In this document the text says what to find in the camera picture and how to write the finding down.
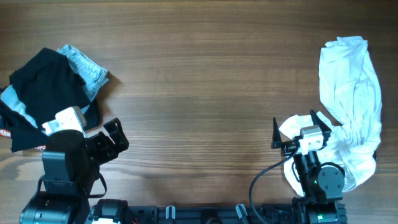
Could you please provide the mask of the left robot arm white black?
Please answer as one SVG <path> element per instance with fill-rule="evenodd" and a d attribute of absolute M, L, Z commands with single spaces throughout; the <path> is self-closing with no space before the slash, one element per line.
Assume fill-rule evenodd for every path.
<path fill-rule="evenodd" d="M 93 184 L 105 179 L 100 166 L 129 147 L 121 122 L 104 124 L 105 133 L 86 138 L 67 129 L 50 135 L 42 162 L 45 174 L 21 212 L 20 223 L 127 223 L 132 215 L 122 200 L 93 194 Z"/>

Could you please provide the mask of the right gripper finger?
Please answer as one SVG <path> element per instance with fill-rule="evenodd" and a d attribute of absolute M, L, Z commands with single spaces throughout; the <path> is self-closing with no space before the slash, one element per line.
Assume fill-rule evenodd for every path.
<path fill-rule="evenodd" d="M 314 125 L 318 125 L 323 134 L 331 134 L 331 129 L 317 116 L 314 110 L 310 110 L 310 116 Z"/>
<path fill-rule="evenodd" d="M 272 133 L 272 142 L 271 148 L 277 149 L 282 147 L 282 138 L 280 136 L 279 126 L 277 124 L 277 120 L 273 117 L 273 133 Z"/>

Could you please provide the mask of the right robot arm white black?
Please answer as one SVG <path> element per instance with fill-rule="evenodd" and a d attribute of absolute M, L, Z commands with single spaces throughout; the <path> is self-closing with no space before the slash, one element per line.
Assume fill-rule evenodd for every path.
<path fill-rule="evenodd" d="M 301 128 L 291 141 L 282 141 L 273 119 L 271 148 L 282 157 L 292 157 L 303 197 L 292 200 L 292 221 L 301 224 L 347 223 L 343 198 L 345 171 L 333 162 L 321 163 L 317 152 L 327 145 L 331 129 L 311 110 L 312 125 Z"/>

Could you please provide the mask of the black polo shirt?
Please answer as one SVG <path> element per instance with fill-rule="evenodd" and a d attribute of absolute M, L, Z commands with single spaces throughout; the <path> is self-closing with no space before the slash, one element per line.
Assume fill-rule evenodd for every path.
<path fill-rule="evenodd" d="M 71 106 L 84 108 L 91 101 L 83 90 L 81 76 L 69 66 L 66 56 L 43 48 L 9 77 L 25 112 L 38 127 Z"/>

